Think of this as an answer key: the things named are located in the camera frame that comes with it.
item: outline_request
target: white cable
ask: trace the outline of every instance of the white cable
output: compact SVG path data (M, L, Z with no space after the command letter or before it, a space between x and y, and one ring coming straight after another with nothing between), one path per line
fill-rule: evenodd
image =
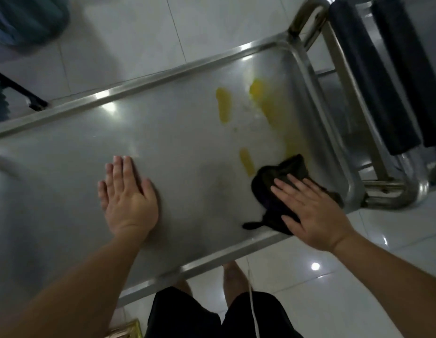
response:
M251 287L251 270L248 270L248 284L249 284L249 301L251 302L251 312L254 318L255 337L260 338L260 332L258 331L258 322L254 312L254 301L252 300L252 287Z

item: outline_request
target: blue cloth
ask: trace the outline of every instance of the blue cloth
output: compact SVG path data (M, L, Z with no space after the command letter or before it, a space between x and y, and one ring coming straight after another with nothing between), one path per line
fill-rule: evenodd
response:
M69 23L68 0L0 0L0 43L44 44Z

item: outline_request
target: hand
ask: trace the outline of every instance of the hand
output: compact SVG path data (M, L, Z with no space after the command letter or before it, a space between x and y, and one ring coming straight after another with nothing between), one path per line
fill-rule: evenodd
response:
M132 159L114 156L113 164L106 164L105 181L99 181L98 194L110 231L136 235L143 241L159 219L157 197L149 179L137 187Z
M320 187L308 179L303 182L289 174L288 179L296 186L274 179L277 187L271 191L294 213L301 223L289 216L282 216L288 229L305 244L332 252L346 238L356 234L343 210Z

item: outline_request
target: yellow stain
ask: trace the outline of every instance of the yellow stain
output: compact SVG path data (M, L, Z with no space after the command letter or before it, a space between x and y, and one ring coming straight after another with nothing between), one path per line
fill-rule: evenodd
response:
M273 92L266 84L256 78L249 87L249 94L285 145L285 158L301 153L308 161L309 154L301 132L288 116L288 107L279 92Z
M216 90L216 100L218 101L219 119L221 123L228 123L231 120L232 96L225 88Z
M246 170L246 173L249 177L255 175L255 167L252 162L251 154L249 154L249 150L247 148L240 149L240 160Z
M252 99L256 102L259 102L262 100L264 93L265 85L263 82L258 78L254 79L249 87L249 94L252 96Z

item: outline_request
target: forearm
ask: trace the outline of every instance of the forearm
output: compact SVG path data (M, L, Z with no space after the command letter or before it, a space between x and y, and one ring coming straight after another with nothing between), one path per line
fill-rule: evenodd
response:
M99 338L140 249L133 233L116 236L86 262L42 291L2 337Z
M436 337L436 278L354 234L333 251L405 338Z

